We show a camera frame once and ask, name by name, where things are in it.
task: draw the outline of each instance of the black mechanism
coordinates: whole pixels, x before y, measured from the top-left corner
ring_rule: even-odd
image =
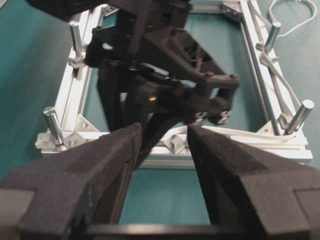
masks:
[[[115,132],[9,171],[1,240],[320,239],[320,171],[195,125],[188,145],[212,225],[118,225],[133,169],[175,124],[225,123],[237,76],[182,29],[188,0],[28,1],[63,20],[102,3],[119,8],[116,26],[93,30],[85,57],[99,68]]]
[[[238,76],[226,74],[183,30],[192,9],[189,0],[28,2],[63,20],[102,3],[119,8],[115,26],[93,30],[85,63],[99,68],[97,88],[109,130],[142,125],[136,168],[175,124],[205,118],[216,125],[226,123]],[[112,48],[105,49],[104,43]],[[124,102],[121,94],[127,94]]]
[[[320,239],[320,171],[192,126],[188,144],[212,224],[259,240]]]
[[[91,223],[117,224],[140,145],[136,123],[9,171],[0,181],[0,239],[66,240]]]
[[[319,239],[319,170],[195,125],[188,143],[211,225],[117,224],[140,143],[135,124],[11,170],[1,240]]]

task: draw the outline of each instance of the metal standoff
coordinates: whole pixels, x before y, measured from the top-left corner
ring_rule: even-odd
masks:
[[[45,120],[50,132],[54,137],[55,144],[61,145],[63,143],[63,134],[56,113],[56,108],[54,106],[48,106],[43,110],[43,114],[45,115]]]
[[[265,42],[264,50],[266,54],[269,54],[271,50],[274,48],[274,44],[277,40],[277,36],[279,34],[281,28],[281,23],[276,21],[272,23],[271,30],[269,32],[269,36]]]
[[[71,21],[69,23],[69,26],[71,30],[71,36],[72,36],[72,42],[73,42],[73,48],[74,48],[75,54],[77,57],[81,57],[84,49],[83,49],[82,39],[80,35],[79,23],[77,21]]]
[[[314,107],[315,107],[315,104],[313,101],[304,100],[298,112],[290,122],[289,127],[286,130],[287,134],[292,134],[295,131],[298,131]]]

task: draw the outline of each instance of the teal table surface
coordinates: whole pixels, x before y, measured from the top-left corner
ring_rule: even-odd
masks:
[[[266,15],[271,0],[258,1]],[[274,15],[281,31],[311,14],[307,6],[280,1]],[[105,20],[112,25],[114,17]],[[257,131],[264,124],[239,27],[218,15],[191,14],[185,28],[227,73],[240,75],[228,128]],[[281,69],[301,99],[315,109],[304,125],[314,160],[320,168],[320,22],[319,17],[275,44]],[[0,178],[9,169],[41,158],[34,146],[47,128],[42,111],[55,104],[71,48],[68,24],[8,0],[0,9]],[[97,71],[89,88],[85,117],[100,131],[108,126],[97,94]],[[208,224],[204,199],[193,170],[140,169],[133,173],[121,223]]]

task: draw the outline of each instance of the small gold light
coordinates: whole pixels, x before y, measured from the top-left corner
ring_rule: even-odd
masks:
[[[179,82],[179,80],[177,79],[176,75],[172,75],[171,76],[171,81],[172,82]]]
[[[157,97],[156,97],[156,96],[151,96],[151,97],[149,97],[149,101],[150,101],[150,102],[153,102],[153,101],[155,101],[155,100],[157,100]]]

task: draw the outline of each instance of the white zip tie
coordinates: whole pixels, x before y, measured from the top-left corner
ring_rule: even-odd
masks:
[[[231,129],[231,128],[218,127],[218,126],[205,126],[205,125],[203,125],[201,127],[204,129],[214,131],[219,134],[223,134],[223,135],[241,136],[241,137],[249,137],[249,138],[263,139],[263,140],[273,140],[273,141],[284,141],[285,142],[290,139],[294,139],[296,137],[296,133],[293,133],[290,135],[265,135],[265,134],[256,133],[256,132],[236,130],[236,129]],[[180,127],[172,128],[162,137],[162,139],[166,139],[166,138],[171,137],[173,135],[185,133],[187,130],[188,130],[188,126],[180,126]]]
[[[272,13],[272,8],[274,7],[274,5],[276,4],[277,0],[273,0],[273,2],[271,3],[270,7],[269,7],[269,11],[268,11],[268,16],[271,19],[272,22],[277,22],[277,19],[275,18],[275,16]],[[309,19],[305,20],[304,22],[294,26],[293,28],[291,28],[289,31],[287,31],[284,34],[278,35],[277,38],[282,38],[285,37],[287,35],[289,35],[290,33],[292,33],[293,31],[297,30],[298,28],[300,28],[301,26],[307,24],[308,22],[312,21],[318,14],[318,9],[317,6],[311,1],[311,0],[295,0],[296,3],[300,2],[304,2],[305,4],[307,4],[311,9],[312,9],[312,17],[310,17]]]

